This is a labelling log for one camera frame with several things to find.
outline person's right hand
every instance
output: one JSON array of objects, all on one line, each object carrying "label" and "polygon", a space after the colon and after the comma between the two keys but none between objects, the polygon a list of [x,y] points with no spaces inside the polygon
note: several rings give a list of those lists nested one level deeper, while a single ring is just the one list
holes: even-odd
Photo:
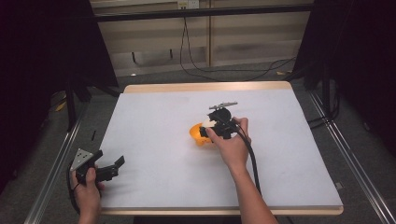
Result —
[{"label": "person's right hand", "polygon": [[[233,118],[233,120],[242,128],[243,131],[239,130],[239,132],[242,135],[246,135],[247,140],[251,142],[250,138],[248,137],[248,119]],[[234,175],[234,173],[246,171],[248,149],[244,140],[242,140],[239,134],[231,139],[223,139],[217,136],[211,128],[206,128],[206,133],[219,148],[221,157],[230,169],[232,175]]]}]

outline person's left hand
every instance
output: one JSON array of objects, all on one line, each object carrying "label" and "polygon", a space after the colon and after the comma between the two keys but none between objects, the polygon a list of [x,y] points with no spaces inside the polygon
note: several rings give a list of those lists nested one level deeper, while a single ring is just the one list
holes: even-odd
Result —
[{"label": "person's left hand", "polygon": [[[79,184],[76,178],[76,171],[72,173],[73,186],[75,187],[75,195],[80,210],[79,223],[97,223],[102,210],[100,204],[100,194],[96,187],[96,171],[94,168],[88,169],[86,175],[86,185]],[[102,183],[98,184],[99,189],[103,189]]]}]

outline silver metal plate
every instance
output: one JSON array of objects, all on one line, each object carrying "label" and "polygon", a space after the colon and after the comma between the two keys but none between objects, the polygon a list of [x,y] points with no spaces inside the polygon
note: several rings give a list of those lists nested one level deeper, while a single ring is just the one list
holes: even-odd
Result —
[{"label": "silver metal plate", "polygon": [[70,167],[70,171],[77,170],[82,164],[92,158],[93,154],[91,152],[87,152],[82,150],[81,148],[78,149],[75,159],[73,160],[73,164]]}]

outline hand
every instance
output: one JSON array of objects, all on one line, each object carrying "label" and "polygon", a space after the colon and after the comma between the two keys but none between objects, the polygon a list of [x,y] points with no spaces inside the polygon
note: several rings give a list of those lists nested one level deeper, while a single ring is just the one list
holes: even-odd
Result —
[{"label": "hand", "polygon": [[[248,137],[248,119],[233,118],[233,120],[236,124],[239,124],[243,130],[239,130],[239,132],[242,135],[246,135],[247,140],[251,142],[251,139]],[[206,133],[219,148],[221,157],[230,169],[232,175],[235,173],[245,172],[247,170],[248,149],[239,134],[231,139],[225,140],[217,136],[211,128],[206,128]]]},{"label": "hand", "polygon": [[[99,190],[95,183],[95,169],[88,169],[86,175],[86,186],[78,184],[76,171],[73,172],[72,176],[76,199],[80,210],[79,223],[97,223],[102,206],[100,204]],[[99,189],[103,189],[104,185],[99,183],[98,187]]]}]

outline gray floor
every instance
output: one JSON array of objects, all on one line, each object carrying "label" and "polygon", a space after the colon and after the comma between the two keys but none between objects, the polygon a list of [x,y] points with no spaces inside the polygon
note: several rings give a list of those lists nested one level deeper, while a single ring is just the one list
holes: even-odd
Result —
[{"label": "gray floor", "polygon": [[[244,64],[226,68],[265,69],[266,67],[268,67],[268,63]],[[288,71],[291,68],[292,64],[287,64],[276,71]],[[262,72],[254,74],[249,72],[204,73],[196,70],[190,70],[190,73],[223,81],[246,80],[262,74]],[[280,80],[281,78],[283,77],[272,71],[255,80]],[[117,90],[122,91],[129,84],[206,81],[210,80],[191,76],[184,71],[173,71],[136,77],[119,77],[120,87]],[[309,93],[304,90],[303,81],[292,81],[292,87],[304,110],[306,119],[317,118],[318,112],[312,104]],[[91,89],[91,92],[92,100],[82,118],[78,135],[66,161],[72,160],[78,147],[89,148],[89,150],[99,148],[117,102],[116,98],[98,90]],[[340,115],[335,122],[362,167],[386,200],[392,213],[395,213],[396,158],[390,155],[374,133],[364,129],[363,120],[347,101],[342,100]],[[19,170],[18,178],[10,181],[0,196],[1,223],[22,223],[26,219],[35,197],[50,172],[59,148],[62,146],[66,128],[66,110],[61,112],[51,110],[48,120],[44,123],[40,139],[29,155],[29,160]],[[95,132],[95,138],[92,140],[93,132]],[[294,223],[381,223],[327,128],[325,126],[316,128],[313,130],[313,135],[333,182],[341,182],[344,185],[344,188],[339,189],[338,192],[345,205],[345,212],[337,217],[292,217]],[[73,223],[78,220],[77,214],[68,201],[64,171],[65,167],[55,183],[41,223]],[[237,219],[225,219],[224,217],[136,217],[135,220],[132,217],[101,217],[100,223],[234,223],[235,221]],[[279,222],[289,223],[285,217],[280,217]]]}]

